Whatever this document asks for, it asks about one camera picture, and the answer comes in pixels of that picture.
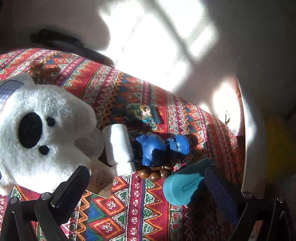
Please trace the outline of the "teal glasses case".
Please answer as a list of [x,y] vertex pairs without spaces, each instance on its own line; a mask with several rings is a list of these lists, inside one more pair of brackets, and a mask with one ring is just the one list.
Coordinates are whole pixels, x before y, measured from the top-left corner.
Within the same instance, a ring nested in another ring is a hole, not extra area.
[[204,158],[168,176],[163,184],[163,193],[167,202],[175,206],[189,204],[204,179],[205,169],[211,164],[214,164],[212,158]]

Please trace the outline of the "white plush bear gingham patch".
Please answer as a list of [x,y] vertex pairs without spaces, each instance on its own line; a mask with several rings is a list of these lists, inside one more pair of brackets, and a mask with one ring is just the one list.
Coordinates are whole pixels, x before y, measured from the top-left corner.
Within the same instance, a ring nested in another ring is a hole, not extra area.
[[93,108],[28,73],[1,81],[1,195],[53,191],[104,150]]

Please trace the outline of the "white cylindrical tube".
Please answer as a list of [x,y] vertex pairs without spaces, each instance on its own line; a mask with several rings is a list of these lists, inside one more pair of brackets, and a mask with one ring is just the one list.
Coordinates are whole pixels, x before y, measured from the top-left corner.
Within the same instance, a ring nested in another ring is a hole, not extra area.
[[128,131],[123,124],[113,124],[102,130],[108,164],[116,176],[132,175],[136,172],[134,155]]

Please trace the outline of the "blue plastic toy figure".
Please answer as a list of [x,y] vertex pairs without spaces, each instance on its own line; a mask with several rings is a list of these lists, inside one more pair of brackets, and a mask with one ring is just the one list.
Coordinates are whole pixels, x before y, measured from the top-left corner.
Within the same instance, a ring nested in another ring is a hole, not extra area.
[[170,166],[172,158],[187,156],[190,151],[185,135],[176,135],[165,141],[155,133],[136,138],[142,148],[142,165],[147,167]]

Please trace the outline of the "black object behind table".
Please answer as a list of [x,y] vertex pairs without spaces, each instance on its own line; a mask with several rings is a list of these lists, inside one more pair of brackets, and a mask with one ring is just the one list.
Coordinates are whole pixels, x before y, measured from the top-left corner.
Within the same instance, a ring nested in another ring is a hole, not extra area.
[[91,61],[114,67],[114,62],[109,57],[85,47],[77,38],[63,33],[41,29],[37,33],[30,34],[30,40],[34,44],[42,45],[49,49],[73,53]]

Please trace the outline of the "orange cardboard box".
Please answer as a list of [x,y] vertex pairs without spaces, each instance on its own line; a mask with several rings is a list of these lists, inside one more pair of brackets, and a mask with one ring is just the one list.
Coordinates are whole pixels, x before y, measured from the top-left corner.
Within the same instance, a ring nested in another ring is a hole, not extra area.
[[238,142],[244,148],[244,173],[242,192],[251,192],[262,199],[266,187],[266,128],[260,106],[241,81],[237,80],[240,92],[241,124]]

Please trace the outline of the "patterned red tablecloth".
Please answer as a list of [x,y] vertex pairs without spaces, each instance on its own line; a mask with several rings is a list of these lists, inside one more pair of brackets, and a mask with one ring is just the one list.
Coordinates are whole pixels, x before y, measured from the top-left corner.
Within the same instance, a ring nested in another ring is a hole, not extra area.
[[[74,54],[27,48],[1,55],[1,79],[24,73],[35,63],[59,67],[57,85],[94,108],[97,127],[127,126],[129,136],[154,132],[162,138],[186,135],[189,165],[211,157],[226,177],[240,185],[244,151],[227,125],[213,115],[153,84]],[[157,108],[162,123],[144,124],[140,105]],[[170,205],[163,180],[142,180],[137,174],[114,179],[109,199],[85,192],[69,222],[69,240],[227,240],[234,230],[211,194],[185,206]]]

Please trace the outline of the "yellow cushion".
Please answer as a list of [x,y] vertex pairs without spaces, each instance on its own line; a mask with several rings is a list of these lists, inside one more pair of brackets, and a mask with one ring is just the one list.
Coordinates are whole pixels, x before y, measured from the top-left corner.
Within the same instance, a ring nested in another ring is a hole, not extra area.
[[284,120],[274,115],[265,121],[267,158],[266,182],[271,184],[295,174],[295,139]]

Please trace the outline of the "small cartoon figure card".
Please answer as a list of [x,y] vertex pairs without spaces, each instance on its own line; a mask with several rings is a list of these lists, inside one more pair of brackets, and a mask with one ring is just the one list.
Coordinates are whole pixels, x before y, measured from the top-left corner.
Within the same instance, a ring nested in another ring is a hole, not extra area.
[[144,124],[156,123],[161,124],[161,118],[156,107],[153,105],[140,105],[141,120]]

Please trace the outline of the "pine cone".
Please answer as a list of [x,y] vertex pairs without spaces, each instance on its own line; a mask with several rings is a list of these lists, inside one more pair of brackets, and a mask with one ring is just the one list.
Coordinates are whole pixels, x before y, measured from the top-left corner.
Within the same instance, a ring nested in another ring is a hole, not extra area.
[[35,63],[27,71],[34,83],[38,85],[56,85],[57,80],[55,78],[59,72],[59,67],[47,68],[44,63]]

